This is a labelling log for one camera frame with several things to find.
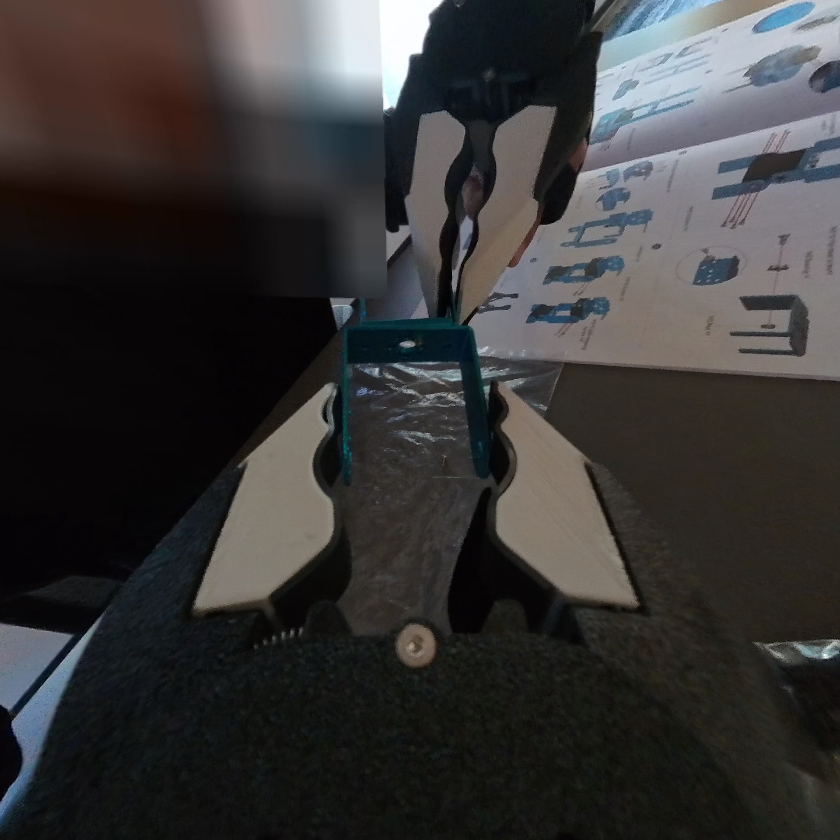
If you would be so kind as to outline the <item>blue metal bracket assembly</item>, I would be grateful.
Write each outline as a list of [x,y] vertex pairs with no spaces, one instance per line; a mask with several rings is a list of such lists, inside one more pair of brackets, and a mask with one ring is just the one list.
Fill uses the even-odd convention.
[[451,318],[363,321],[343,329],[342,478],[352,480],[350,374],[355,364],[458,363],[476,475],[490,474],[490,420],[476,338],[471,327]]

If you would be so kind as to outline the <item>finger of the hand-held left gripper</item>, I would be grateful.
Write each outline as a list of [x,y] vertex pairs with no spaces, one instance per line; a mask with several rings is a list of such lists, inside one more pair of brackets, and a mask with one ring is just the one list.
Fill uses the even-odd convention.
[[439,293],[456,319],[460,187],[471,162],[465,126],[447,111],[426,113],[418,123],[412,182],[406,213],[413,253],[430,318],[438,316]]
[[466,323],[488,298],[536,222],[534,196],[557,108],[529,105],[497,129],[494,185],[477,216],[476,246],[459,276],[458,319]]

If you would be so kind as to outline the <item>grey desk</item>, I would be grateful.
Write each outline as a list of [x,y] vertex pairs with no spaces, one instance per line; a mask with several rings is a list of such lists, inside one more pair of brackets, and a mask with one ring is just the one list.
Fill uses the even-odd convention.
[[838,638],[838,382],[484,365],[610,471],[741,637]]

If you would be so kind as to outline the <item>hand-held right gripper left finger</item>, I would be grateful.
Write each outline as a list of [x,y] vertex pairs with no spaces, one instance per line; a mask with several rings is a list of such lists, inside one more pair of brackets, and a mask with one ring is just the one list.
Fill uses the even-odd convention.
[[241,463],[241,476],[192,605],[193,616],[258,611],[302,580],[339,535],[319,458],[339,392],[326,384]]

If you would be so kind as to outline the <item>clear plastic bag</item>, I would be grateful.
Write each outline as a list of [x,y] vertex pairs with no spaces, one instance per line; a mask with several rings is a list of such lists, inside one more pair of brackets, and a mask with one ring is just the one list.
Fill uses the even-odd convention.
[[350,367],[352,478],[339,482],[351,549],[350,583],[339,599],[356,636],[387,636],[416,621],[450,634],[455,581],[458,632],[522,628],[574,637],[560,596],[542,592],[503,563],[480,571],[492,477],[476,474],[466,399],[456,362]]

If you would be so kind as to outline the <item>assembly instruction manual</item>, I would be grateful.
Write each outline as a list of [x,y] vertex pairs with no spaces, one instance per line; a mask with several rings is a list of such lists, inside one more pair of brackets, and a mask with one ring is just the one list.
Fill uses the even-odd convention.
[[565,214],[471,321],[535,358],[838,379],[839,6],[602,71]]

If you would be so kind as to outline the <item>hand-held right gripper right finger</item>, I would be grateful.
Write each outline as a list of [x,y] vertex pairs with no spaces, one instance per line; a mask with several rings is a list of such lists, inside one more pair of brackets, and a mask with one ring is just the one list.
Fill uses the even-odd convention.
[[507,468],[490,536],[549,592],[575,605],[636,611],[640,600],[595,488],[592,462],[508,384],[490,388]]

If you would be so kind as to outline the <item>person's left hand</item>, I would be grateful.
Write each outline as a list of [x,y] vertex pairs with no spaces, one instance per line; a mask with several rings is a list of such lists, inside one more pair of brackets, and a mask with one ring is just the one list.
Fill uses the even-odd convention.
[[585,162],[588,147],[588,139],[583,139],[561,172],[557,175],[551,187],[546,192],[544,201],[539,205],[538,215],[534,224],[530,227],[520,246],[511,257],[508,263],[509,268],[518,265],[540,226],[553,224],[559,221],[564,215],[574,193],[578,174]]

